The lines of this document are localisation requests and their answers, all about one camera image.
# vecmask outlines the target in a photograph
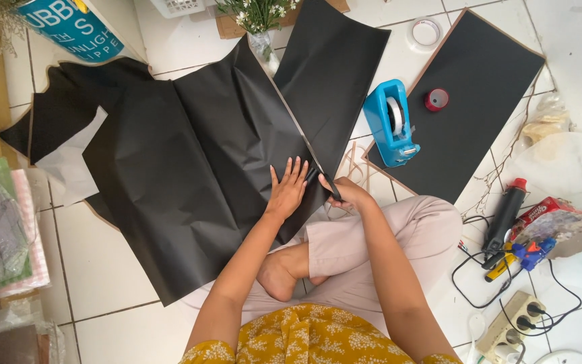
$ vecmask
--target yellow floral shirt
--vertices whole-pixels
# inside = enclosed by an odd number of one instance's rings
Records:
[[[237,355],[223,341],[191,348],[180,364],[415,364],[370,323],[339,308],[298,304],[244,325]],[[422,364],[462,364],[448,355],[426,357]]]

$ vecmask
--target person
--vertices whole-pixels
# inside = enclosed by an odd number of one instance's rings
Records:
[[[184,297],[198,315],[182,364],[461,364],[425,299],[462,232],[457,209],[415,196],[381,209],[347,178],[334,181],[360,216],[307,224],[269,253],[299,206],[308,162],[289,158],[271,198],[215,282]],[[330,190],[324,176],[319,180]],[[316,287],[292,299],[298,279]]]

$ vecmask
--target beige pants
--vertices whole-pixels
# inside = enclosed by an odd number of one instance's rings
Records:
[[[383,211],[427,294],[447,271],[462,235],[459,212],[450,203],[431,196],[408,198],[387,205]],[[242,325],[281,308],[312,302],[350,311],[387,335],[360,218],[349,216],[309,223],[304,237],[309,241],[310,277],[330,278],[304,297],[289,302],[271,298],[255,281],[244,304]],[[279,249],[296,244],[300,244],[297,237]],[[196,319],[212,284],[179,301],[191,322]]]

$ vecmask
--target clear tape roll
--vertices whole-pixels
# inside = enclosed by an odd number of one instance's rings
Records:
[[[387,97],[385,101],[387,102],[387,112],[392,113],[394,116],[394,130],[392,130],[392,135],[401,135],[401,130],[403,129],[403,117],[401,115],[399,103],[392,96]]]
[[[433,18],[415,19],[408,28],[408,44],[413,51],[432,52],[442,40],[442,26]]]

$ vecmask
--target scissor handle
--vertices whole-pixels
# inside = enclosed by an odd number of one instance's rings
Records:
[[[343,197],[341,197],[340,192],[338,192],[338,188],[335,187],[334,180],[331,179],[331,177],[329,177],[326,173],[323,173],[323,176],[329,183],[329,186],[331,186],[332,188],[332,197],[334,198],[334,200],[338,202],[343,202]]]

